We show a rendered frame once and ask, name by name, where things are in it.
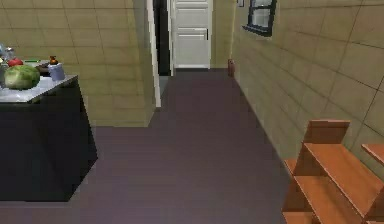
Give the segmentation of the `orange wooden table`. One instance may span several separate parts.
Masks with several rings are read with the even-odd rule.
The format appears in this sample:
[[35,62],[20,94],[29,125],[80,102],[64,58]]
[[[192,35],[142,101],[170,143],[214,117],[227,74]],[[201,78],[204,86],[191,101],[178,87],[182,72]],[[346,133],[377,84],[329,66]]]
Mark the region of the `orange wooden table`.
[[363,144],[362,148],[384,166],[384,144]]

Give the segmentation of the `glass jar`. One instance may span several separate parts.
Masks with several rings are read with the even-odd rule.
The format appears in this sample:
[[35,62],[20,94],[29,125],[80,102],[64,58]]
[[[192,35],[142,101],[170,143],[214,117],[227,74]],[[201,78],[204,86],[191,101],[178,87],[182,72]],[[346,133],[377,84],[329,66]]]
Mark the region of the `glass jar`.
[[14,49],[11,47],[6,47],[4,44],[0,43],[0,58],[5,62],[15,58]]

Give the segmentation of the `white panelled door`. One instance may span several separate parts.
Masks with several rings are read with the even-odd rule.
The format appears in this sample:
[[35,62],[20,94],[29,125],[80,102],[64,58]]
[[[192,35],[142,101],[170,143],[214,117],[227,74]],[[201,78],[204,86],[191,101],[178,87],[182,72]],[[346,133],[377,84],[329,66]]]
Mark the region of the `white panelled door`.
[[[212,0],[173,1],[173,56],[176,68],[210,67]],[[206,40],[206,29],[209,40]]]

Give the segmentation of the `green lettuce head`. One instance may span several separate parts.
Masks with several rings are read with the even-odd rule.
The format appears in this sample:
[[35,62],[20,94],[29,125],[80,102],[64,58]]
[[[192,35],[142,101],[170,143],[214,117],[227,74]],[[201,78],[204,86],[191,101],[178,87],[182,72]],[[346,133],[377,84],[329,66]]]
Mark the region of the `green lettuce head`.
[[29,65],[9,67],[4,73],[4,85],[12,90],[28,90],[40,82],[40,72]]

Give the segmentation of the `black kitchen counter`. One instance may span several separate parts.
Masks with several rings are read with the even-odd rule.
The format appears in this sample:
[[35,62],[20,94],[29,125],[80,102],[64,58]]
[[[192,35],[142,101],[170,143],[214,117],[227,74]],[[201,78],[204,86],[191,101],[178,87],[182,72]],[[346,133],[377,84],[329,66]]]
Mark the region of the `black kitchen counter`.
[[76,75],[0,87],[0,201],[67,202],[97,159]]

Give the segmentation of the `grey cup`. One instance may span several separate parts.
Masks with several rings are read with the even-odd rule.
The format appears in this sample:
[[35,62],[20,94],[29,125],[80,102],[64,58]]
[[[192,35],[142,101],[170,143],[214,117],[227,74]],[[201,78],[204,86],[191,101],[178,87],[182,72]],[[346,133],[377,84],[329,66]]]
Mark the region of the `grey cup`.
[[61,63],[56,65],[49,64],[48,72],[53,81],[60,81],[65,79],[65,73]]

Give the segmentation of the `black framed window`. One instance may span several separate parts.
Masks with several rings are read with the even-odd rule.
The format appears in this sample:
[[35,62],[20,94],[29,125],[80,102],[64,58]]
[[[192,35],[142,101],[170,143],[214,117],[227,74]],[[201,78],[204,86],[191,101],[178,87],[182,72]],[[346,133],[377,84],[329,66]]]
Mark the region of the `black framed window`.
[[249,0],[247,23],[243,29],[263,37],[272,36],[277,0]]

